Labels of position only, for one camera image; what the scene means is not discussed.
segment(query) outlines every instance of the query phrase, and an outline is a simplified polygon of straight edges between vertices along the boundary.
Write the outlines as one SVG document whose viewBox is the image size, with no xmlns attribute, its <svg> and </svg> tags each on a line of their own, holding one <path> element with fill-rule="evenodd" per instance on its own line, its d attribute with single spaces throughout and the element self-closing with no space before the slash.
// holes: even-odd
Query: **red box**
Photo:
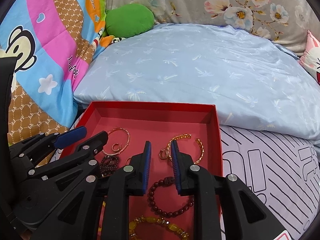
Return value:
<svg viewBox="0 0 320 240">
<path fill-rule="evenodd" d="M 190 154 L 196 161 L 200 156 L 200 148 L 196 143 L 199 138 L 204 145 L 204 157 L 200 166 L 208 169 L 212 174 L 222 176 L 222 151 L 220 141 L 219 123 L 214 105 L 180 104 L 180 103 L 154 103 L 154 102 L 92 102 L 77 124 L 87 128 L 87 140 L 102 130 L 110 131 L 122 127 L 130 133 L 130 143 L 120 155 L 119 167 L 125 165 L 130 156 L 143 152 L 145 141 L 151 142 L 151 168 L 149 187 L 164 177 L 173 176 L 172 164 L 169 160 L 161 160 L 159 152 L 176 135 L 192 134 L 191 139 L 178 140 L 179 150 Z M 124 131 L 116 131 L 109 136 L 104 150 L 111 153 L 114 143 L 127 142 Z M 61 157 L 69 155 L 76 145 L 63 150 Z M 103 152 L 96 155 L 101 161 Z M 135 217 L 156 216 L 147 202 L 148 196 L 130 197 L 130 221 Z M 159 187 L 155 191 L 156 205 L 166 212 L 174 212 L 182 208 L 188 197 L 177 194 L 175 186 Z M 168 219 L 185 229 L 192 239 L 193 208 L 176 218 Z M 136 233 L 141 239 L 175 239 L 173 233 L 157 225 L 144 223 L 137 225 Z"/>
</svg>

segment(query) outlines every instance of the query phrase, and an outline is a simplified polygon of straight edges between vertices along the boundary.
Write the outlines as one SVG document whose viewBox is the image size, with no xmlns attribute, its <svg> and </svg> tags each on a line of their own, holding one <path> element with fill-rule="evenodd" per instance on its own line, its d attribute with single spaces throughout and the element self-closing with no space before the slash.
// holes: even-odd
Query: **star print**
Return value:
<svg viewBox="0 0 320 240">
<path fill-rule="evenodd" d="M 52 89 L 58 85 L 58 83 L 52 79 L 52 74 L 48 75 L 46 78 L 39 78 L 40 87 L 38 89 L 38 93 L 45 92 L 47 95 L 50 95 Z"/>
</svg>

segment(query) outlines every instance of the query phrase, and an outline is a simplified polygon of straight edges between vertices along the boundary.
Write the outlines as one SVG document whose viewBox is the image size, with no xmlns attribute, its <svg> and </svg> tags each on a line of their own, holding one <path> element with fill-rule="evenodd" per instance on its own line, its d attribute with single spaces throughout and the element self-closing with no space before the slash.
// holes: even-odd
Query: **green cushion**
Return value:
<svg viewBox="0 0 320 240">
<path fill-rule="evenodd" d="M 153 13 L 147 7 L 132 3 L 108 11 L 106 29 L 109 35 L 130 38 L 150 30 L 154 21 Z"/>
</svg>

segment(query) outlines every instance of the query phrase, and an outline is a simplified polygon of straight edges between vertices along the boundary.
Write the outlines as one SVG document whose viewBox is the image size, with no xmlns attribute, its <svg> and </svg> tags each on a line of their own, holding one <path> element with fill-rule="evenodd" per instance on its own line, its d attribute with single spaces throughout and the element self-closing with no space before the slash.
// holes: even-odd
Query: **dark beaded necklace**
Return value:
<svg viewBox="0 0 320 240">
<path fill-rule="evenodd" d="M 120 158 L 118 156 L 106 155 L 100 162 L 102 176 L 112 175 L 119 168 Z"/>
<path fill-rule="evenodd" d="M 174 184 L 174 177 L 166 177 L 164 179 L 159 180 L 158 182 L 155 182 L 149 190 L 149 198 L 148 198 L 149 204 L 152 207 L 152 210 L 155 212 L 155 214 L 158 214 L 161 217 L 166 217 L 166 218 L 177 217 L 179 215 L 182 215 L 185 211 L 189 210 L 189 208 L 192 207 L 194 204 L 195 199 L 194 199 L 194 197 L 190 196 L 190 198 L 188 199 L 188 203 L 185 204 L 182 208 L 180 208 L 177 211 L 166 212 L 166 211 L 163 211 L 162 209 L 158 208 L 158 206 L 156 205 L 156 202 L 155 202 L 155 197 L 154 197 L 155 190 L 159 186 L 169 187 L 173 184 Z"/>
</svg>

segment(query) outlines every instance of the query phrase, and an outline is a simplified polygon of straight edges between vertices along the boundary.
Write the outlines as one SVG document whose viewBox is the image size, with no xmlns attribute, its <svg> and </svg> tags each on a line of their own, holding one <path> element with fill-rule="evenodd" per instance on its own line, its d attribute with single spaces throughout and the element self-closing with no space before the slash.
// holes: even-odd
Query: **light blue blanket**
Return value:
<svg viewBox="0 0 320 240">
<path fill-rule="evenodd" d="M 320 145 L 317 82 L 270 41 L 230 26 L 157 25 L 110 45 L 74 97 L 215 104 L 220 124 Z"/>
</svg>

